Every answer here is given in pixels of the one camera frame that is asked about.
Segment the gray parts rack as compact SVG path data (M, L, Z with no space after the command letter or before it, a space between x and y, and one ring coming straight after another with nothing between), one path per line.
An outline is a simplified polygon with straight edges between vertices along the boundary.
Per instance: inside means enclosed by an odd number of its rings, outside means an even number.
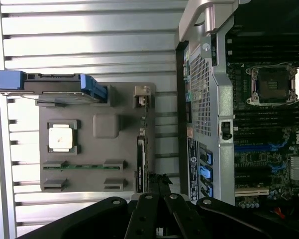
M155 93L152 83L103 83L106 103L53 105L36 101L39 109L40 186L43 192L136 192L137 136L143 108L135 107L136 86L151 90L147 113L148 173L154 168ZM48 132L54 124L73 129L73 148L54 152ZM120 170L44 170L45 166L103 165Z

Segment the white expansion slot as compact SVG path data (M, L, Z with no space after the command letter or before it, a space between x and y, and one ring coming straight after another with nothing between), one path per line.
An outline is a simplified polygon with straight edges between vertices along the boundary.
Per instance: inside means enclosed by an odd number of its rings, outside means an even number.
M249 196L267 196L269 195L268 188L237 188L234 193L235 197L249 197Z

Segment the green RAM stick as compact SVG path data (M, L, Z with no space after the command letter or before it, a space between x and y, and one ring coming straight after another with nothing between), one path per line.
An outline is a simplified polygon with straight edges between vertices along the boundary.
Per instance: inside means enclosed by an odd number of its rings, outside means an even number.
M62 166L45 166L44 170L120 170L119 166L103 165L62 165Z

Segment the green motherboard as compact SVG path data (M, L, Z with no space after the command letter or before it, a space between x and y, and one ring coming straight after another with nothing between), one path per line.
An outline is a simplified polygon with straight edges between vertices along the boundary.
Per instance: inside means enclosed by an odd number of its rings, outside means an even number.
M257 32L242 25L226 35L226 72L233 86L235 146L283 145L278 151L235 152L235 189L268 188L267 196L235 197L244 209L292 207L299 201L299 181L291 179L291 157L299 156L299 33ZM246 103L253 66L290 63L297 68L291 105L256 107Z

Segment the blue expansion slot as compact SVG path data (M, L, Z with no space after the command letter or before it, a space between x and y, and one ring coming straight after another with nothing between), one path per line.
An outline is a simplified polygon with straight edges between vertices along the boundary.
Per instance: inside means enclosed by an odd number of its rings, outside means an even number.
M278 151L283 148L283 145L246 145L246 146L235 146L235 152L270 152Z

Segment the silver CPU chip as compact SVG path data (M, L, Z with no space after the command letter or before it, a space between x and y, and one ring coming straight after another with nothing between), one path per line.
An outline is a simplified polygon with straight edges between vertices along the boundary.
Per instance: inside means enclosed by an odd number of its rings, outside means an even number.
M67 124L54 124L49 128L48 143L54 152L69 152L73 148L73 129Z

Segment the open black PC case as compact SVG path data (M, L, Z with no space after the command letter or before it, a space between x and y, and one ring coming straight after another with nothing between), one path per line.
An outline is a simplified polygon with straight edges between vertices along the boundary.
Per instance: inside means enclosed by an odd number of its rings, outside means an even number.
M237 206L233 86L226 72L226 35L235 25L299 33L299 0L188 1L175 47L180 149L186 160L182 189L192 202L209 197ZM299 220L299 201L292 207L244 210Z

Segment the CPU socket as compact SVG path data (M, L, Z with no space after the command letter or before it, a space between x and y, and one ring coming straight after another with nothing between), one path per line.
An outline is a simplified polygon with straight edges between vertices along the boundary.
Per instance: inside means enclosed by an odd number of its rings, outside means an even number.
M297 68L290 63L253 66L245 70L251 82L251 96L246 103L256 107L291 105L296 94Z

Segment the hard disk with blue caddy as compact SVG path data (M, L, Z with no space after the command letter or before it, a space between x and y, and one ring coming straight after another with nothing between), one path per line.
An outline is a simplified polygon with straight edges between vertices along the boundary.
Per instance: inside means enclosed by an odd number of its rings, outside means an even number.
M86 74L40 74L0 70L0 94L53 105L106 103L108 90Z

